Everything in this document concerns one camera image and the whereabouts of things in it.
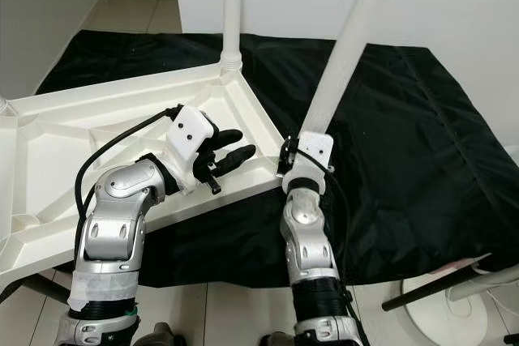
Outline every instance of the white wall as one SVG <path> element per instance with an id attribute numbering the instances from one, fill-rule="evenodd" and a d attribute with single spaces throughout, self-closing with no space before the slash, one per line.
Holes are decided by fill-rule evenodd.
<path id="1" fill-rule="evenodd" d="M 242 31 L 335 38 L 353 0 L 243 0 Z M 221 32 L 222 0 L 179 0 L 184 32 Z M 429 47 L 504 145 L 519 144 L 519 0 L 388 0 L 371 42 Z"/>
<path id="2" fill-rule="evenodd" d="M 0 0 L 0 95 L 32 95 L 97 0 Z"/>

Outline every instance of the white pole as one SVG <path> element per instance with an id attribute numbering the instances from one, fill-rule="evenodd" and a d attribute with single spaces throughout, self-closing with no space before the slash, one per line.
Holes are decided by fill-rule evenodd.
<path id="1" fill-rule="evenodd" d="M 223 72 L 242 68 L 240 18 L 241 0 L 224 0 L 224 48 L 221 51 L 221 69 Z"/>
<path id="2" fill-rule="evenodd" d="M 0 113 L 7 110 L 7 100 L 0 96 Z"/>
<path id="3" fill-rule="evenodd" d="M 301 131 L 324 133 L 366 47 L 370 23 L 384 0 L 357 0 L 317 86 Z"/>
<path id="4" fill-rule="evenodd" d="M 458 284 L 451 289 L 447 289 L 447 297 L 450 301 L 456 301 L 475 293 L 487 291 L 490 288 L 499 287 L 500 284 L 508 284 L 514 281 L 519 282 L 519 265 Z"/>

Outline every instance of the black rod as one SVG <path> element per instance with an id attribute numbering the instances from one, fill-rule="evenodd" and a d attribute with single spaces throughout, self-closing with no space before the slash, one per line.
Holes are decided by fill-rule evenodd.
<path id="1" fill-rule="evenodd" d="M 476 276 L 479 276 L 479 274 L 476 273 L 472 267 L 463 267 L 462 269 L 458 269 L 453 273 L 449 273 L 448 275 L 443 276 L 438 280 L 434 280 L 428 284 L 425 284 L 420 288 L 416 288 L 408 293 L 401 294 L 399 297 L 385 301 L 382 303 L 382 310 L 394 310 L 398 307 L 412 303 L 413 301 L 417 301 L 444 289 L 451 288 L 454 285 L 458 285 L 464 281 L 473 279 Z"/>
<path id="2" fill-rule="evenodd" d="M 519 344 L 519 334 L 506 335 L 503 342 L 504 344 Z"/>

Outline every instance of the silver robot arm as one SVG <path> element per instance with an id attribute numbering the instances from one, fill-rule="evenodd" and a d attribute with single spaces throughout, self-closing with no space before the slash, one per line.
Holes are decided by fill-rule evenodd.
<path id="1" fill-rule="evenodd" d="M 281 234 L 298 320 L 296 346 L 368 346 L 324 234 L 320 195 L 326 189 L 324 171 L 332 170 L 328 167 L 332 146 L 329 135 L 303 132 L 299 139 L 287 139 L 281 151 L 278 173 L 284 176 L 287 193 Z"/>
<path id="2" fill-rule="evenodd" d="M 157 157 L 104 173 L 95 185 L 96 206 L 85 220 L 76 247 L 70 309 L 54 343 L 128 346 L 139 325 L 135 304 L 149 208 L 165 196 L 191 193 L 200 183 L 220 191 L 215 177 L 252 157 L 248 145 L 215 161 L 214 150 L 237 142 L 238 130 L 219 129 L 197 109 L 178 106 Z"/>

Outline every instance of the black cloth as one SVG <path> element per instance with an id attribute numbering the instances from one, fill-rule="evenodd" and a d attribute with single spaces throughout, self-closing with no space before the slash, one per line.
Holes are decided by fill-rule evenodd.
<path id="1" fill-rule="evenodd" d="M 243 74 L 283 136 L 296 135 L 333 41 L 243 35 Z M 38 93 L 216 62 L 219 35 L 80 32 Z M 428 49 L 368 45 L 328 129 L 350 204 L 327 182 L 321 204 L 348 284 L 418 276 L 493 253 L 519 262 L 519 168 Z M 287 285 L 270 190 L 150 233 L 139 282 Z"/>

